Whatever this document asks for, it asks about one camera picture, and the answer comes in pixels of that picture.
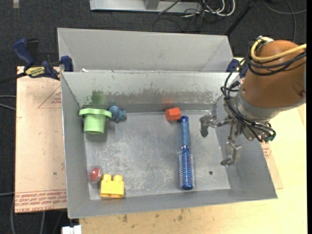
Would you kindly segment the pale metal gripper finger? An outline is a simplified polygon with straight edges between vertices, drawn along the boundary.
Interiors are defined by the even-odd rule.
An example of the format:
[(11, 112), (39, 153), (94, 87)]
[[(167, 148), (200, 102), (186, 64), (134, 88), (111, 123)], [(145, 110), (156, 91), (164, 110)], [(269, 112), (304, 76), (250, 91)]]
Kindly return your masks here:
[(241, 157), (242, 146), (235, 141), (226, 142), (226, 158), (221, 161), (221, 165), (230, 166), (236, 164)]
[(216, 128), (219, 126), (219, 120), (216, 115), (205, 115), (199, 119), (200, 133), (202, 137), (208, 135), (208, 128)]

